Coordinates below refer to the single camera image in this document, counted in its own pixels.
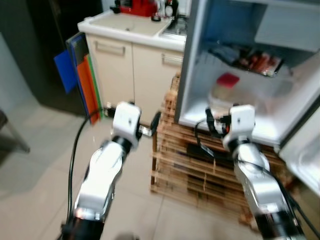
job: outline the chair leg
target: chair leg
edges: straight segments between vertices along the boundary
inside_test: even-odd
[[[21,137],[21,135],[17,132],[17,130],[14,128],[14,126],[12,126],[9,121],[6,122],[5,125],[10,132],[12,133],[12,135],[14,136],[14,138],[17,140],[19,146],[21,147],[21,149],[23,151],[25,151],[26,153],[30,152],[30,147],[29,145],[26,143],[26,141]]]

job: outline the white cabinet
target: white cabinet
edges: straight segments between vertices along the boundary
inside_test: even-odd
[[[142,123],[151,123],[182,62],[182,52],[133,44],[135,104],[142,109]]]
[[[102,105],[134,101],[132,43],[86,35]]]

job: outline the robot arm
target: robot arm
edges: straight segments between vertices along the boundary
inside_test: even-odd
[[[207,119],[213,119],[208,110]],[[284,193],[269,170],[267,158],[251,142],[255,109],[239,105],[228,116],[207,121],[209,128],[224,137],[222,143],[234,159],[236,178],[243,186],[249,208],[264,239],[305,239]]]
[[[130,103],[117,105],[112,140],[92,155],[84,181],[77,195],[74,211],[62,227],[62,240],[99,240],[115,197],[115,186],[131,150],[138,147],[141,136],[151,136],[158,125],[158,113],[148,129],[139,124],[141,110]]]

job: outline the sink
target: sink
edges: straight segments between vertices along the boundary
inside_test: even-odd
[[[109,14],[90,22],[92,25],[102,26],[132,33],[154,36],[163,29],[168,21],[154,22],[150,17],[131,14]]]
[[[176,21],[172,23],[162,32],[161,37],[185,41],[187,38],[189,18],[179,15]]]

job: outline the bottle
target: bottle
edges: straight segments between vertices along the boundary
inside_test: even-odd
[[[158,0],[158,16],[160,16],[161,18],[164,18],[166,16],[165,3],[166,0]]]
[[[178,18],[178,0],[166,0],[164,4],[165,15],[167,17],[173,17],[175,20]]]

